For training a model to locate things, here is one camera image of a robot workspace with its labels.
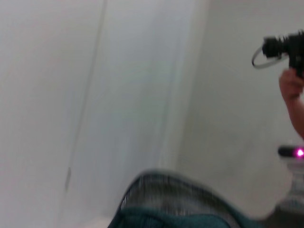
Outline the person's hand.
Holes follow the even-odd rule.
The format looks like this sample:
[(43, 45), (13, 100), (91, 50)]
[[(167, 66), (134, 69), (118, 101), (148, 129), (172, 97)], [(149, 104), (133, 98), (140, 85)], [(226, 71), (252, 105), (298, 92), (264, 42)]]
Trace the person's hand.
[(294, 69), (286, 69), (279, 78), (279, 88), (285, 102), (296, 100), (304, 91), (304, 80)]

